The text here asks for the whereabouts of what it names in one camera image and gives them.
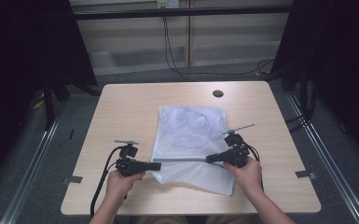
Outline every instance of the white cloth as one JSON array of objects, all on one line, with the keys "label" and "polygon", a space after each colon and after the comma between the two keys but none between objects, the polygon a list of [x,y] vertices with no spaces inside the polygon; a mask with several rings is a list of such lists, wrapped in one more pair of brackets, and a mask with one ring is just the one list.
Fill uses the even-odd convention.
[{"label": "white cloth", "polygon": [[[218,107],[169,105],[159,108],[159,129],[152,160],[205,159],[228,149],[226,111]],[[210,191],[231,195],[234,176],[221,164],[203,161],[169,161],[152,172],[159,183],[186,182]]]}]

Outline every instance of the aluminum rail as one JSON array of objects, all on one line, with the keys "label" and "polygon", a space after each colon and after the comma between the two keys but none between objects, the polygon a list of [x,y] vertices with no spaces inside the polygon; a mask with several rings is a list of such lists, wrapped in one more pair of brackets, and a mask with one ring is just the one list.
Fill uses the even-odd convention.
[{"label": "aluminum rail", "polygon": [[292,13],[304,12],[316,9],[315,5],[306,7],[294,6],[265,6],[265,7],[189,7],[189,8],[165,8],[125,11],[83,11],[71,15],[52,15],[49,18],[70,18],[78,21],[150,18],[150,17],[180,17],[180,16],[211,16],[234,14],[268,14],[268,13]]},{"label": "aluminum rail", "polygon": [[[298,116],[301,116],[300,103],[296,98],[296,96],[293,93],[289,93],[287,96],[290,101],[290,104],[296,111],[296,114]],[[308,137],[312,141],[313,146],[315,147],[322,162],[324,163],[327,172],[330,174],[333,182],[336,184],[336,187],[339,193],[341,194],[342,199],[350,209],[354,219],[356,220],[356,223],[359,224],[359,198],[353,192],[351,186],[345,179],[342,172],[339,170],[337,164],[335,163],[332,156],[330,155],[321,137],[316,132],[311,121],[310,120],[306,121],[303,118],[300,118],[300,120],[303,123],[305,132],[307,133]]]}]

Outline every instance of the power cord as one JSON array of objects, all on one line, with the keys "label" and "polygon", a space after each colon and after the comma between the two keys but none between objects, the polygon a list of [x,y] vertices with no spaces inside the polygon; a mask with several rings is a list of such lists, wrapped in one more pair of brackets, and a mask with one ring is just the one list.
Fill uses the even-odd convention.
[{"label": "power cord", "polygon": [[90,206],[91,218],[94,217],[95,203],[97,202],[98,196],[100,195],[101,188],[103,187],[106,176],[109,174],[109,169],[115,164],[115,162],[114,162],[113,164],[111,164],[109,166],[110,160],[112,159],[113,154],[119,149],[122,149],[122,147],[116,147],[115,149],[113,149],[112,152],[110,153],[109,157],[107,158],[107,161],[106,161],[106,164],[104,167],[104,171],[103,171],[103,175],[101,176],[100,183],[98,184],[98,188],[96,189],[94,197],[92,198],[92,201],[91,201],[91,206]]},{"label": "power cord", "polygon": [[297,119],[304,119],[302,120],[298,125],[296,125],[295,127],[293,127],[292,129],[289,130],[290,133],[293,133],[295,131],[297,131],[298,129],[300,129],[302,126],[304,126],[305,124],[308,124],[309,121],[311,120],[312,118],[312,115],[313,115],[313,112],[315,110],[315,102],[316,102],[316,89],[315,89],[315,86],[312,84],[312,94],[311,94],[311,101],[310,101],[310,105],[308,106],[308,110],[302,115],[296,117],[296,118],[293,118],[293,119],[288,119],[286,120],[286,124],[290,123],[290,122],[293,122]]},{"label": "power cord", "polygon": [[[261,60],[260,62],[258,62],[257,64],[257,68],[247,71],[247,72],[242,72],[242,73],[210,73],[210,72],[180,72],[179,69],[176,67],[175,61],[173,59],[173,52],[172,52],[172,48],[171,48],[171,41],[170,41],[170,36],[169,36],[169,32],[168,32],[168,22],[167,22],[167,18],[163,17],[162,18],[164,21],[164,36],[165,36],[165,60],[168,64],[168,66],[170,67],[170,69],[174,72],[177,73],[179,76],[181,76],[182,78],[188,80],[188,81],[197,81],[194,79],[191,79],[189,77],[185,77],[184,75],[222,75],[222,76],[241,76],[241,75],[246,75],[246,74],[250,74],[250,73],[254,73],[254,72],[261,72],[260,69],[267,66],[268,64],[272,63],[274,61],[274,59],[265,59],[265,60]],[[168,60],[168,51],[170,53],[171,56],[171,61],[173,66],[171,66],[169,60]]]}]

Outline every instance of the wooden table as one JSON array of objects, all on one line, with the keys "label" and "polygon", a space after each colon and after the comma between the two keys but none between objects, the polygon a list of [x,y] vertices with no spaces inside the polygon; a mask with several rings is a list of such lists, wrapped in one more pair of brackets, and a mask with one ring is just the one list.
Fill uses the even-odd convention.
[{"label": "wooden table", "polygon": [[[220,90],[223,97],[214,97]],[[297,178],[305,170],[268,83],[191,82],[113,84],[104,87],[81,149],[74,175],[80,184],[70,183],[62,203],[66,215],[87,215],[106,159],[114,140],[139,142],[135,159],[150,161],[159,124],[159,106],[217,106],[227,111],[230,129],[251,123],[237,131],[255,147],[263,167],[267,195],[285,213],[315,213],[321,208],[308,178]],[[95,205],[104,197],[105,186]],[[135,183],[119,215],[208,215],[253,214],[254,207],[235,185],[231,196],[219,195],[184,183],[161,185],[149,172]]]}]

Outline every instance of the wire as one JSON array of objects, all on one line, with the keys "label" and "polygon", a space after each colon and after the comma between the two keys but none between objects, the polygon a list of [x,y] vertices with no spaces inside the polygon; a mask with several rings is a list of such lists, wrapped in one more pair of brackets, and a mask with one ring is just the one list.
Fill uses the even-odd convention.
[{"label": "wire", "polygon": [[308,106],[308,109],[307,111],[302,115],[296,117],[296,118],[293,118],[293,119],[289,119],[289,120],[286,120],[285,122],[286,123],[290,123],[296,119],[303,119],[298,125],[296,125],[295,127],[293,127],[292,129],[289,130],[290,133],[293,133],[295,131],[297,131],[298,129],[300,129],[302,126],[308,124],[313,116],[313,113],[315,111],[315,103],[316,103],[316,93],[317,93],[317,90],[315,88],[315,85],[312,84],[312,94],[311,94],[311,100],[310,100],[310,104]]},{"label": "wire", "polygon": [[[250,71],[246,71],[246,72],[241,72],[241,73],[212,73],[212,72],[180,72],[179,69],[176,67],[176,64],[174,62],[173,59],[173,52],[172,52],[172,48],[171,48],[171,41],[170,41],[170,36],[169,36],[169,32],[168,32],[168,22],[167,22],[167,18],[163,17],[163,21],[164,21],[164,36],[165,36],[165,60],[168,64],[168,66],[170,67],[170,69],[174,72],[179,74],[179,76],[181,76],[182,78],[189,80],[189,81],[196,81],[194,79],[185,77],[184,75],[222,75],[222,76],[241,76],[241,75],[246,75],[246,74],[250,74],[250,73],[254,73],[257,71],[260,71],[261,68],[267,66],[269,63],[272,63],[274,61],[274,59],[264,59],[261,60],[260,62],[258,62],[257,64],[257,68],[250,70]],[[168,60],[168,51],[171,55],[171,61],[173,66],[171,66],[169,60]]]},{"label": "wire", "polygon": [[109,157],[107,158],[107,161],[106,161],[106,164],[105,164],[105,167],[104,167],[104,171],[103,171],[103,175],[101,176],[100,183],[98,184],[98,187],[97,187],[97,189],[95,190],[95,193],[94,193],[94,197],[92,198],[92,201],[91,201],[91,205],[90,205],[90,216],[91,216],[91,218],[94,217],[95,203],[97,202],[98,196],[100,195],[101,188],[103,187],[103,184],[104,184],[104,180],[106,179],[107,174],[109,174],[110,167],[112,167],[112,165],[115,164],[115,163],[113,163],[112,165],[109,166],[109,162],[112,159],[113,154],[118,149],[122,149],[122,147],[116,147],[115,149],[113,149],[112,152],[109,154]]}]

